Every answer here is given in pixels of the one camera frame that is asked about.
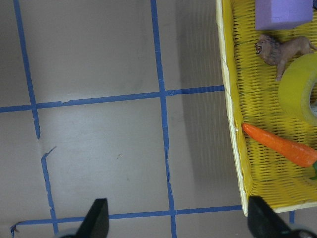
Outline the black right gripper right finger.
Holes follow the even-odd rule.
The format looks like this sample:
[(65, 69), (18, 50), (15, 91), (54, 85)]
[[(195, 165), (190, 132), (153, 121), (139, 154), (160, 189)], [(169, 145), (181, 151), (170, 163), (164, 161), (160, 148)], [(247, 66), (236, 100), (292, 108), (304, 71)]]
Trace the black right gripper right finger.
[(249, 197), (247, 224), (254, 238), (290, 238), (292, 233), (260, 196)]

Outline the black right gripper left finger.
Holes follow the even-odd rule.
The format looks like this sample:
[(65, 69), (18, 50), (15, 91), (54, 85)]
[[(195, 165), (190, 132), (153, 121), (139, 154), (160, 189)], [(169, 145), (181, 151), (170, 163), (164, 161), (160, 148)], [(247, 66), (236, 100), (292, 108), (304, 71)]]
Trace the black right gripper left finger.
[(106, 238), (109, 232), (109, 214), (106, 198), (94, 201), (75, 238)]

